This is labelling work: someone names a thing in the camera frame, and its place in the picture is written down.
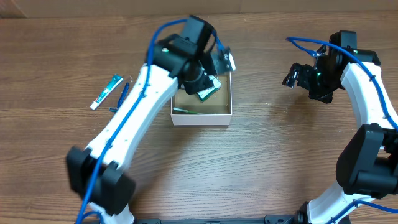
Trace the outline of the blue disposable razor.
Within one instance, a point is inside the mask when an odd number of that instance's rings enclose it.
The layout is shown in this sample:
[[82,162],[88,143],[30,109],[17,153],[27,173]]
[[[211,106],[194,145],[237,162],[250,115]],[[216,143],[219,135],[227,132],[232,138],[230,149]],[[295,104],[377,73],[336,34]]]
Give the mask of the blue disposable razor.
[[128,93],[129,87],[130,87],[130,84],[127,82],[127,83],[125,84],[124,88],[123,88],[123,91],[122,91],[122,93],[121,93],[121,96],[119,97],[119,100],[118,100],[118,103],[117,103],[117,107],[115,107],[115,108],[110,108],[110,109],[109,109],[110,112],[115,113],[115,112],[117,112],[117,110],[121,107],[121,105],[122,105],[122,103],[123,103],[123,101],[124,101],[124,99],[125,99],[125,97],[126,97],[126,95],[127,95],[127,93]]

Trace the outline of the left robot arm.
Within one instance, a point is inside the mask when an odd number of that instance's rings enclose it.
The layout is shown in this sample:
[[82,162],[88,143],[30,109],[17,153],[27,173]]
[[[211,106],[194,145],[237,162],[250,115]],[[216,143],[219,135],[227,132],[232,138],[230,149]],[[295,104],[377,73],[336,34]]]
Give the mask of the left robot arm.
[[180,87],[189,95],[213,85],[203,59],[214,27],[196,16],[167,22],[150,41],[136,84],[102,132],[85,149],[73,146],[66,164],[71,189],[82,199],[76,222],[134,223],[129,202],[136,183],[126,174],[137,145]]

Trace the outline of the teal white toothpaste tube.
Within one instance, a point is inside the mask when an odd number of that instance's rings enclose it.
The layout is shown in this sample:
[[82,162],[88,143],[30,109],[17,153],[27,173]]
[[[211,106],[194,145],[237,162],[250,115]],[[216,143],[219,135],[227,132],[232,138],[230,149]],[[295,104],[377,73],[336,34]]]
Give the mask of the teal white toothpaste tube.
[[90,108],[92,110],[97,109],[100,104],[105,100],[105,98],[124,80],[123,77],[115,74],[109,83],[106,85],[104,90],[99,94],[99,96],[92,102]]

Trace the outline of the green white toothbrush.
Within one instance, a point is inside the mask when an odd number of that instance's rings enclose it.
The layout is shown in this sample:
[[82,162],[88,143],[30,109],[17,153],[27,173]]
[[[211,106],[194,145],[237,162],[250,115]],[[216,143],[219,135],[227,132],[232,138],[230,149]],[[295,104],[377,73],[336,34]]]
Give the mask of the green white toothbrush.
[[203,115],[203,114],[204,114],[204,113],[199,113],[199,112],[196,112],[196,111],[186,110],[186,109],[177,108],[177,107],[173,107],[172,109],[173,109],[174,111],[181,112],[181,113],[185,113],[185,114],[194,114],[194,115]]

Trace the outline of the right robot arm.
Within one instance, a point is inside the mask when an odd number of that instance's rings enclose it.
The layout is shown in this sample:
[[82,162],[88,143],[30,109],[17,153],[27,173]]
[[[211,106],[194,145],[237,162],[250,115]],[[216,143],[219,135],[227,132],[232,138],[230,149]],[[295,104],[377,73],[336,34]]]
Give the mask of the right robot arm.
[[340,30],[328,41],[288,37],[320,45],[300,47],[314,64],[292,64],[283,85],[308,90],[308,97],[331,103],[337,89],[347,92],[357,131],[336,162],[336,179],[321,196],[305,202],[289,223],[350,223],[349,214],[362,205],[389,213],[394,208],[375,204],[397,194],[397,113],[382,82],[381,62],[372,50],[359,49],[357,34]]

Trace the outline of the green white soap bar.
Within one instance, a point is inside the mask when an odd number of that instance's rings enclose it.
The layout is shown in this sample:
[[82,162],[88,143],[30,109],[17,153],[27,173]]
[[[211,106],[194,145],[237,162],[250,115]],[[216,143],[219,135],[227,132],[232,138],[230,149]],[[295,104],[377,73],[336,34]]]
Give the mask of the green white soap bar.
[[198,98],[202,102],[206,101],[209,97],[211,97],[214,93],[216,93],[222,86],[221,81],[214,75],[210,75],[209,78],[213,82],[213,86],[205,90],[199,91],[197,93]]

